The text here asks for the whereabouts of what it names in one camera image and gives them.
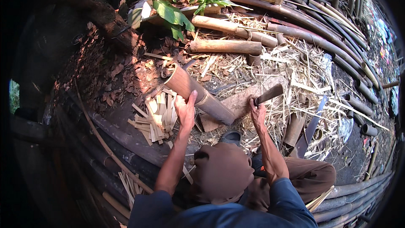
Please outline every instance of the hand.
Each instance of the hand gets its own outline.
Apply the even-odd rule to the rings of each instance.
[[[180,128],[185,129],[189,133],[194,127],[194,103],[196,102],[197,95],[197,90],[192,91],[190,97],[188,97],[187,104],[185,103],[185,99],[180,95],[177,95],[175,100],[175,108],[177,116],[179,117]]]
[[[253,121],[253,125],[256,128],[256,131],[259,131],[265,125],[265,115],[266,115],[266,107],[264,104],[259,104],[259,107],[256,108],[254,105],[253,95],[249,96],[249,104],[250,104],[250,116]]]

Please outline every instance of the shirt sleeve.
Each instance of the shirt sleeve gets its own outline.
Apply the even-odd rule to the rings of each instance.
[[[271,185],[268,213],[292,223],[299,222],[297,227],[318,227],[312,213],[288,178],[278,179]]]
[[[128,228],[162,227],[176,214],[172,198],[159,190],[151,195],[135,195]]]

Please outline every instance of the person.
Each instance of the person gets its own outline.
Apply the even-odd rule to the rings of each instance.
[[[252,159],[238,146],[240,137],[228,132],[218,144],[203,145],[194,154],[190,198],[197,204],[175,211],[171,197],[182,175],[196,97],[196,90],[188,102],[176,97],[179,132],[154,193],[135,196],[128,227],[317,227],[304,202],[329,189],[336,172],[326,162],[282,157],[267,134],[266,108],[263,104],[256,108],[253,99],[251,118],[261,142],[264,169],[252,168]],[[255,179],[256,172],[264,172],[266,178]]]

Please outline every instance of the pile of bamboo strips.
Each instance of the pile of bamboo strips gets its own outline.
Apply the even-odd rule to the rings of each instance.
[[[132,104],[132,107],[143,117],[136,114],[134,121],[128,119],[128,123],[142,132],[149,145],[152,145],[153,142],[156,141],[158,141],[159,144],[163,144],[164,138],[168,139],[173,135],[172,129],[177,121],[174,106],[176,96],[177,93],[164,88],[162,92],[157,94],[154,98],[147,97],[145,101],[147,113],[137,105]]]

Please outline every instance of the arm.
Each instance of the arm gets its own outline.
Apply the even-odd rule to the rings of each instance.
[[[159,171],[155,191],[163,190],[173,196],[175,188],[179,183],[183,171],[187,140],[190,136],[191,129],[194,127],[194,103],[196,98],[196,90],[190,94],[187,104],[183,97],[179,95],[176,97],[175,108],[180,121],[179,133],[177,134],[167,160],[165,160]]]
[[[251,108],[251,118],[261,143],[263,166],[267,172],[267,181],[271,186],[276,180],[280,178],[289,178],[290,175],[283,156],[267,133],[267,128],[265,126],[265,106],[260,104],[259,107],[256,108],[252,98],[249,99],[249,103]]]

